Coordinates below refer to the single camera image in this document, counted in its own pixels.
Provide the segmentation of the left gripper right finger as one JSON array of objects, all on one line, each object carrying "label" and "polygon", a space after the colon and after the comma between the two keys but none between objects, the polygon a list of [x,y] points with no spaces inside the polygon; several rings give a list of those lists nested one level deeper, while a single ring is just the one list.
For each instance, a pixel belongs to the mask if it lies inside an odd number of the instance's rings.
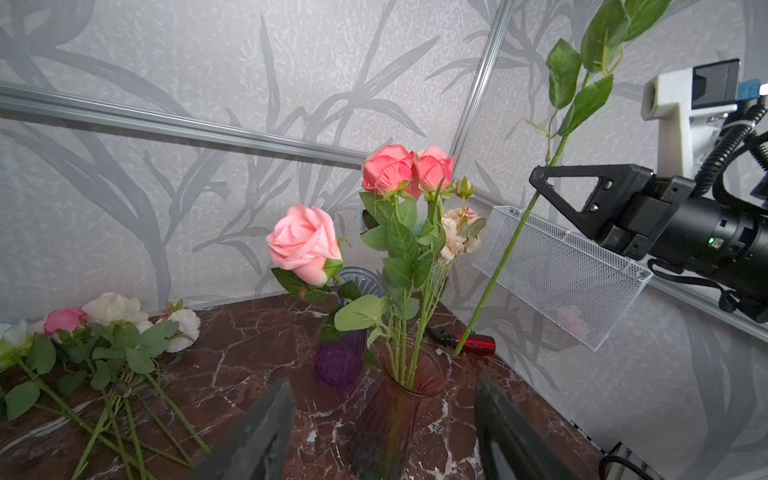
[{"label": "left gripper right finger", "polygon": [[577,475],[487,379],[474,393],[475,428],[487,479],[566,480]]}]

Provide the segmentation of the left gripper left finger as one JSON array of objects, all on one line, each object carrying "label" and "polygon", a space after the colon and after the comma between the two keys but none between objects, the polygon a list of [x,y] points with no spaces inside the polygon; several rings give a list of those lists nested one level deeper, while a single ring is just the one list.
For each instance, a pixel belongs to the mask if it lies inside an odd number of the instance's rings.
[{"label": "left gripper left finger", "polygon": [[296,401],[289,380],[270,386],[190,479],[282,479]]}]

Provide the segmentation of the dark red glass vase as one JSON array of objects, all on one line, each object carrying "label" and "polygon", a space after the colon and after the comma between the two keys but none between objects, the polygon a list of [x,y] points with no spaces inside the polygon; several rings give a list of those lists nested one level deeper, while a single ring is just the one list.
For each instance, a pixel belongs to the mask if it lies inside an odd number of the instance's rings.
[{"label": "dark red glass vase", "polygon": [[390,356],[379,349],[381,384],[355,423],[349,443],[351,470],[360,479],[401,479],[411,453],[422,403],[445,387],[444,363],[422,347],[411,387],[400,384]]}]

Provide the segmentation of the purple glass vase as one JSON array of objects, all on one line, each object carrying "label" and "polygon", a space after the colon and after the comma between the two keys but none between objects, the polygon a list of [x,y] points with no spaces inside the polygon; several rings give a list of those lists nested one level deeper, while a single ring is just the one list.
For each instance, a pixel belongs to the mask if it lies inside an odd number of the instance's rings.
[{"label": "purple glass vase", "polygon": [[[344,267],[340,271],[344,282],[351,281],[363,295],[380,296],[382,287],[378,274],[361,267]],[[339,304],[328,315],[321,330],[315,353],[314,372],[317,380],[335,388],[346,388],[356,382],[361,374],[366,352],[368,333],[365,330],[340,332],[335,329],[335,313],[344,305]]]}]

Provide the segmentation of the white blue artificial rose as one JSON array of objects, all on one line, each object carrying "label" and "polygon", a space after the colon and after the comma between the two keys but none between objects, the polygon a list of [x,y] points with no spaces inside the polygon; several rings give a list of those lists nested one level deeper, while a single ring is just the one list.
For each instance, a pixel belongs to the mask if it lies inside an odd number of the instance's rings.
[{"label": "white blue artificial rose", "polygon": [[[541,194],[528,175],[536,166],[559,166],[576,132],[616,92],[615,72],[626,43],[665,14],[665,1],[504,1],[483,58],[499,75],[498,92],[477,95],[477,113],[465,128],[459,165],[477,174],[493,206],[535,215]],[[500,354],[533,357],[582,345],[517,297],[488,279],[469,325],[489,328]]]}]

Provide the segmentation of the peach cream artificial flower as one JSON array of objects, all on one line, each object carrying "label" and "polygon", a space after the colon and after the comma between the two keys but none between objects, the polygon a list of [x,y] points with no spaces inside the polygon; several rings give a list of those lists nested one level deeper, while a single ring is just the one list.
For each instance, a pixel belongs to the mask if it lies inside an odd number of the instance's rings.
[{"label": "peach cream artificial flower", "polygon": [[486,219],[468,206],[474,194],[475,186],[467,177],[463,177],[458,185],[449,186],[447,192],[435,190],[426,194],[427,231],[422,238],[428,241],[431,268],[422,290],[420,335],[425,333],[444,294],[454,261],[480,246]]}]

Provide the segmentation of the red pink artificial rose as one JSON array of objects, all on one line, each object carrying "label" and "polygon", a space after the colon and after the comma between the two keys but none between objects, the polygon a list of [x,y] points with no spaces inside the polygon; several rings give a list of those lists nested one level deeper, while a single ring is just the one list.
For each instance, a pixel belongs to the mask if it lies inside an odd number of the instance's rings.
[{"label": "red pink artificial rose", "polygon": [[443,296],[453,260],[456,257],[454,242],[457,223],[445,209],[444,193],[451,187],[455,160],[438,147],[432,146],[417,154],[414,164],[414,180],[418,192],[423,193],[427,205],[427,226],[437,228],[437,239],[430,240],[428,247],[429,269],[422,288],[422,308],[415,331],[410,364],[403,383],[412,388],[418,369],[420,346],[426,327]]}]

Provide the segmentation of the light pink artificial rose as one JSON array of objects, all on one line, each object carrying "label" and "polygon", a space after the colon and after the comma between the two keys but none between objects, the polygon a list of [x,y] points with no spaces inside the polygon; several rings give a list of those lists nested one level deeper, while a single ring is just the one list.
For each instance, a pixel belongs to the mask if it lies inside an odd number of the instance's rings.
[{"label": "light pink artificial rose", "polygon": [[344,300],[333,316],[335,329],[365,330],[363,364],[377,365],[372,345],[386,333],[383,290],[380,296],[363,295],[351,281],[341,279],[340,271],[346,266],[331,216],[318,207],[293,206],[268,234],[267,244],[275,264],[272,275],[289,294],[310,303],[333,299],[334,308]]}]

